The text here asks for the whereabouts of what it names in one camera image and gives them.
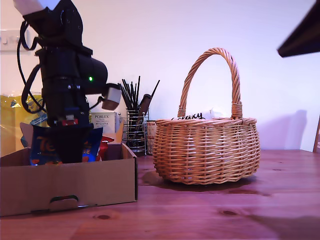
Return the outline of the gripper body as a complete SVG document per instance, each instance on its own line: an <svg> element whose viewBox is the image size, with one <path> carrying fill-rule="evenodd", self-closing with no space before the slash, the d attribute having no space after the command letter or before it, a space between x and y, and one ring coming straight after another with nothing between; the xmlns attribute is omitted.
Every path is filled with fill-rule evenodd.
<svg viewBox="0 0 320 240"><path fill-rule="evenodd" d="M46 79L41 94L50 127L63 127L68 121L89 125L89 104L79 79Z"/></svg>

